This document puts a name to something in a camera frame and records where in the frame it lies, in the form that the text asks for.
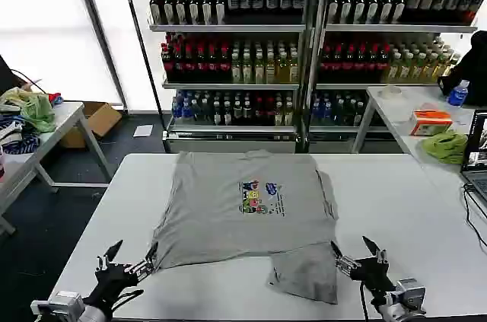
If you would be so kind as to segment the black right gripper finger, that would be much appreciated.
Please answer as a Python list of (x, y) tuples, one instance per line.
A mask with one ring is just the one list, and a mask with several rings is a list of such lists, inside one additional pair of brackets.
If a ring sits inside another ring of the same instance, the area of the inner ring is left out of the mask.
[(386, 249), (380, 248), (374, 241), (366, 236), (363, 236), (362, 240), (371, 253), (371, 257), (365, 259), (367, 265), (385, 266), (388, 264)]
[(337, 269), (344, 275), (348, 276), (351, 280), (359, 281), (361, 264), (353, 260), (351, 257), (344, 255), (334, 241), (331, 241), (330, 245), (335, 254), (335, 263)]

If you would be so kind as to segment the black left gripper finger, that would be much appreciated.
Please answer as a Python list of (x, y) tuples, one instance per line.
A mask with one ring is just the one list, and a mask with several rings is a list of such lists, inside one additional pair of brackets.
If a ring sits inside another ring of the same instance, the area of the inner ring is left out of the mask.
[(145, 258), (133, 266), (127, 266), (124, 273), (130, 276), (131, 280), (142, 281), (150, 276), (155, 269), (155, 262), (157, 260), (158, 242), (151, 245), (151, 248), (145, 255)]
[(123, 244), (123, 240), (119, 240), (115, 244), (110, 246), (107, 249), (107, 251), (103, 254), (103, 256), (97, 256), (96, 271), (101, 271), (108, 268), (108, 266), (112, 263), (112, 261), (118, 254), (122, 244)]

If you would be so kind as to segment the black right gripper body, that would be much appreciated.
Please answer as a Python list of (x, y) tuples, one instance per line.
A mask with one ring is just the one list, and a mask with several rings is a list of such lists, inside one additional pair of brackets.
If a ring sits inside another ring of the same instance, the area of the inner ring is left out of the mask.
[(358, 267), (352, 270), (352, 280), (364, 284), (364, 287), (372, 294), (372, 305), (385, 305), (387, 303), (386, 294), (396, 290), (387, 275), (389, 263), (379, 261), (376, 257), (357, 259), (355, 262)]

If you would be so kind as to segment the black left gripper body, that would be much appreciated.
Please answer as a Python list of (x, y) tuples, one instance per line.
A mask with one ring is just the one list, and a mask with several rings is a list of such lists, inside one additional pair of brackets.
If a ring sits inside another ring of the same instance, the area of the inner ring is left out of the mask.
[(87, 305), (114, 305), (127, 288), (137, 286), (138, 277), (130, 272), (130, 264), (109, 263), (96, 271), (97, 285), (88, 297), (83, 298)]

